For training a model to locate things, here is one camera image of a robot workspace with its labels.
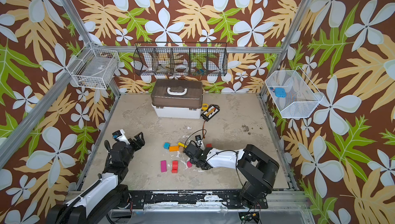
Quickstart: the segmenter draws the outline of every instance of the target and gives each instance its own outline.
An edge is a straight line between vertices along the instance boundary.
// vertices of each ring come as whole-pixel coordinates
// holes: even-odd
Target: white toolbox base
[[[152,105],[152,107],[154,108],[156,115],[158,117],[166,117],[166,118],[199,119],[201,113],[200,108],[196,110],[191,110],[189,108],[173,108],[173,107],[157,108],[154,105]]]

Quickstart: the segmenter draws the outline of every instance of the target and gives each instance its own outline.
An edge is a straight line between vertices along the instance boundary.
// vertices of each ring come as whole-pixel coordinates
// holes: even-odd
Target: basket handle
[[[167,93],[170,95],[185,95],[188,88],[185,88],[183,92],[172,92],[170,91],[170,87],[167,88]]]

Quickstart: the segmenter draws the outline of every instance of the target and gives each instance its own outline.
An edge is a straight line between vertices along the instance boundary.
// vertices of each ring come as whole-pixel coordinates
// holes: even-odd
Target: blue block
[[[287,96],[287,93],[285,93],[285,90],[283,88],[275,88],[274,94],[276,95],[276,97],[282,98],[285,98]]]

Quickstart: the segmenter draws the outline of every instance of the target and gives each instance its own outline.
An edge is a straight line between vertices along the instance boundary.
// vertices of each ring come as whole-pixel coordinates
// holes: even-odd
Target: wire basket
[[[118,68],[119,54],[114,50],[88,48],[70,73],[78,87],[107,89]]]
[[[208,75],[225,76],[228,54],[225,46],[209,47],[158,47],[140,46],[136,43],[134,68],[138,75]]]
[[[265,80],[282,118],[308,118],[324,97],[311,79],[304,72],[303,74],[305,80],[295,70],[278,70]],[[309,87],[309,81],[316,88],[316,93]],[[283,88],[285,97],[276,96],[276,88]]]

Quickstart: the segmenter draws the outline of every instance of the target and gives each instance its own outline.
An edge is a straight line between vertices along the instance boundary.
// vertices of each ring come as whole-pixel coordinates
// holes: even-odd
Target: toolbox
[[[158,79],[151,93],[158,117],[200,118],[203,84],[199,81]]]

